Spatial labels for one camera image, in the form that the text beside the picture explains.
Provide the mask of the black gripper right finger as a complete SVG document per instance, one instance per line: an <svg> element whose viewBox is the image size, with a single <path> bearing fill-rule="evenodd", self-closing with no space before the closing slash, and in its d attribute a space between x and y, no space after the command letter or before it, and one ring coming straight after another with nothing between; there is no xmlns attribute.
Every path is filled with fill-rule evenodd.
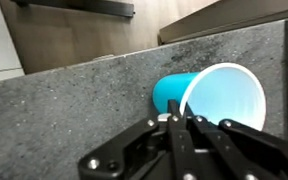
<svg viewBox="0 0 288 180"><path fill-rule="evenodd" d="M224 119L218 125L185 105L194 146L208 149L228 180L288 180L288 141Z"/></svg>

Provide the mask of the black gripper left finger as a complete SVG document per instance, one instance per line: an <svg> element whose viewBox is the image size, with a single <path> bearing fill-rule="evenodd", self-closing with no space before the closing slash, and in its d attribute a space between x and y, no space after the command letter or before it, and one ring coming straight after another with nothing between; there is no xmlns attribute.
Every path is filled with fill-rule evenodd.
<svg viewBox="0 0 288 180"><path fill-rule="evenodd" d="M179 104L165 121L138 121L78 161L80 180L183 180L193 175L194 145Z"/></svg>

